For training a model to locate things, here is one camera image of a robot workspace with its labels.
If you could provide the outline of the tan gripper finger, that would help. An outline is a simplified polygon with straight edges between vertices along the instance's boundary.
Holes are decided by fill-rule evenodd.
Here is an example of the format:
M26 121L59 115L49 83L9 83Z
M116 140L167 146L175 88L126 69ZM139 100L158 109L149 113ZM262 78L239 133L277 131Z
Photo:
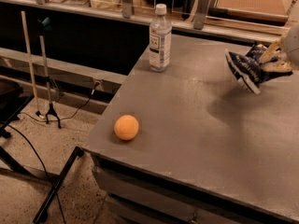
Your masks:
M291 72L292 66L286 61L267 62L261 65L261 69L265 72L287 73Z
M260 57L260 63L283 62L283 43L281 40L273 42Z

